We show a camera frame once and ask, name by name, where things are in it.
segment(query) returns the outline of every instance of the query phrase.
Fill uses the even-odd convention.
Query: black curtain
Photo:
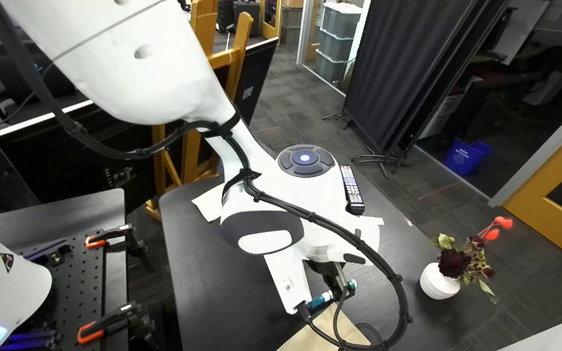
[[[444,98],[461,57],[479,50],[502,9],[504,0],[372,3],[344,112],[379,153],[397,147]]]

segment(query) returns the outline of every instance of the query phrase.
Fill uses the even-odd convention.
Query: dried flower
[[[465,270],[471,266],[471,258],[463,252],[457,250],[444,250],[440,258],[440,272],[446,278],[457,280],[459,276],[465,274]]]
[[[438,247],[442,249],[440,272],[446,278],[459,280],[463,286],[479,286],[493,303],[497,303],[497,295],[487,286],[487,280],[493,280],[497,272],[489,264],[485,249],[489,243],[497,243],[500,239],[500,229],[514,229],[514,221],[506,217],[497,217],[491,227],[481,231],[477,237],[471,237],[461,249],[456,249],[454,237],[438,237]]]

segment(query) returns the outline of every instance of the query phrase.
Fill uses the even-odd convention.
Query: storage bin
[[[469,145],[457,139],[452,151],[446,155],[444,165],[465,178],[475,174],[491,155],[493,147],[487,143],[477,141]]]
[[[346,75],[348,61],[335,61],[327,57],[321,50],[317,52],[317,73],[333,83],[335,87],[340,87]]]
[[[321,28],[321,52],[331,57],[333,61],[348,61],[354,38],[338,38],[327,30]]]
[[[338,38],[354,38],[362,9],[354,5],[325,5],[323,30]]]

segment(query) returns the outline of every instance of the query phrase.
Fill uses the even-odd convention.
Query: remote control
[[[360,186],[356,182],[356,174],[350,167],[340,167],[340,172],[342,172],[346,200],[348,200],[346,211],[360,217],[364,215],[366,206],[364,206]]]

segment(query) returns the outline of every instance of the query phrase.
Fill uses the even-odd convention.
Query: white vase
[[[438,262],[434,262],[422,272],[420,288],[430,299],[446,301],[461,291],[461,282],[442,276]]]

